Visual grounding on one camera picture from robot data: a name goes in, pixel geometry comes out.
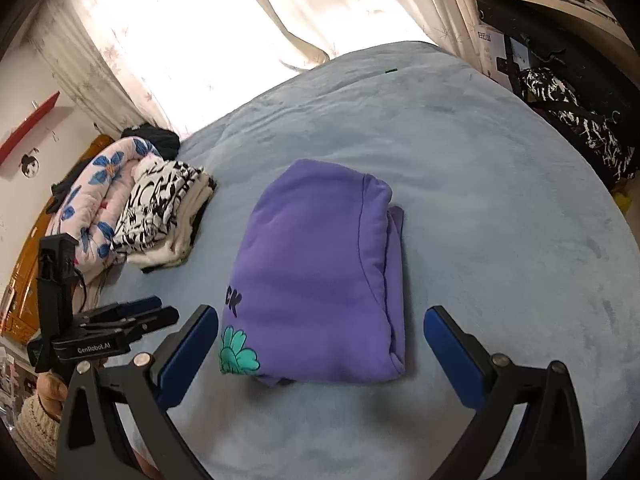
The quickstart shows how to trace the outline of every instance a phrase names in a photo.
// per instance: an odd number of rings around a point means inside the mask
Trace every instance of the beige knit sweater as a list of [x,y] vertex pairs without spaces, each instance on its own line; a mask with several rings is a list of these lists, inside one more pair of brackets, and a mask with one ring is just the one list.
[[44,411],[38,394],[25,400],[12,437],[42,480],[53,480],[60,424]]

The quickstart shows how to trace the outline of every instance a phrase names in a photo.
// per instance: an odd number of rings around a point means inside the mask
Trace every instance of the knit sleeve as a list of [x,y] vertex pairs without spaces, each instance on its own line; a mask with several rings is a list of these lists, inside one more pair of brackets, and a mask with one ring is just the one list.
[[28,462],[37,461],[50,472],[51,478],[56,466],[59,428],[60,424],[44,411],[38,394],[24,401],[15,425],[18,436],[16,443]]

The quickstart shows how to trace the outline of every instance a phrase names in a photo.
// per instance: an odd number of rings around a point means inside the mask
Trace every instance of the pink floral blanket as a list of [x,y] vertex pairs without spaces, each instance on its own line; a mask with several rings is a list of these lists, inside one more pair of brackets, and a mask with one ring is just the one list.
[[78,240],[76,267],[86,283],[116,259],[111,250],[114,229],[133,189],[133,169],[155,147],[138,137],[107,146],[84,168],[47,234],[68,233]]

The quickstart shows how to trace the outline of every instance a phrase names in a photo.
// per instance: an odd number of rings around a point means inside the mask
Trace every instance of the wooden shelf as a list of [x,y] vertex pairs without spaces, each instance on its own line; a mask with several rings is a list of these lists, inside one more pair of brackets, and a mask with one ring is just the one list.
[[583,38],[640,88],[640,56],[617,23],[564,0],[520,0]]

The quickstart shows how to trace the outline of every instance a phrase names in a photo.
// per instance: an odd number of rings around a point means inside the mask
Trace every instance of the folded clothes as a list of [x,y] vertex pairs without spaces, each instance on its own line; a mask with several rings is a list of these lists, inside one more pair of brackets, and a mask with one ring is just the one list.
[[49,222],[47,235],[68,233],[78,240],[75,265],[87,283],[118,261],[111,249],[114,228],[135,185],[132,173],[150,152],[157,154],[137,137],[107,146],[84,168]]
[[314,160],[270,184],[226,291],[220,369],[274,384],[404,372],[400,233],[391,188]]
[[[211,184],[210,187],[212,190],[214,190],[215,184]],[[202,222],[202,217],[204,216],[204,211],[207,208],[207,205],[209,205],[209,202],[205,202],[202,206],[200,206],[200,209],[198,209],[198,212],[193,217],[193,221],[191,222],[190,247],[189,247],[189,251],[186,253],[186,256],[180,260],[170,262],[166,265],[154,265],[151,267],[141,267],[140,270],[142,270],[143,274],[148,274],[150,272],[153,272],[154,270],[162,269],[163,267],[178,266],[189,257],[189,254],[191,254],[191,248],[193,248],[193,245],[196,243],[196,237],[198,236],[198,231],[200,230],[200,223]]]
[[121,253],[141,251],[165,238],[176,225],[180,201],[202,169],[180,161],[165,162],[149,155],[136,168],[135,186],[118,220],[113,249]]
[[146,250],[130,253],[127,261],[141,269],[180,265],[191,251],[194,218],[212,197],[214,189],[215,182],[206,173],[201,173],[183,197],[176,225],[170,228],[169,234]]

